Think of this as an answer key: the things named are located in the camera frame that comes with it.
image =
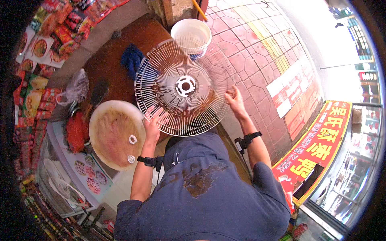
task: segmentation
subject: tiled pavement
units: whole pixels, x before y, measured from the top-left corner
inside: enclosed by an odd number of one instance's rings
[[[206,15],[213,36],[207,55],[221,50],[229,59],[227,69],[236,73],[245,108],[276,163],[292,142],[266,86],[305,54],[303,47],[269,0],[209,0]]]

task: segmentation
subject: hand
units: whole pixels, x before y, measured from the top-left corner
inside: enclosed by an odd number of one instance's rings
[[[224,94],[225,100],[230,105],[230,108],[232,109],[233,113],[239,121],[249,118],[249,115],[245,110],[244,102],[242,100],[239,88],[233,85],[233,90],[233,94],[230,91],[227,91]]]
[[[151,106],[149,109],[147,109],[145,113],[145,119],[143,119],[143,124],[146,131],[146,139],[145,141],[148,141],[150,143],[157,143],[159,139],[159,129],[158,127],[161,124],[166,124],[169,119],[166,119],[167,112],[163,112],[164,108],[159,108],[153,116],[150,115],[150,113],[155,109],[154,106]]]

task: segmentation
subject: white bucket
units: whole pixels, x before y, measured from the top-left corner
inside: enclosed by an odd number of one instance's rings
[[[182,49],[194,59],[204,56],[208,45],[212,41],[212,33],[209,27],[198,19],[183,19],[177,22],[171,29],[170,35],[175,40],[186,38],[196,40],[179,41]]]

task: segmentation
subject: black cable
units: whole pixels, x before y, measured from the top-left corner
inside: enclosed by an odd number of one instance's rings
[[[249,168],[248,168],[247,162],[245,161],[244,155],[241,155],[241,157],[244,161],[245,167],[247,168],[249,179],[252,181],[252,176],[251,176],[251,173],[249,172]]]

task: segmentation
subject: white plastic ring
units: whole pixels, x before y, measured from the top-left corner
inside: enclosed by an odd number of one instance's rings
[[[137,143],[137,138],[135,137],[135,135],[131,135],[130,137],[129,137],[129,142],[130,142],[130,144],[135,144],[135,143]]]
[[[135,156],[127,156],[129,163],[133,164],[135,162]]]

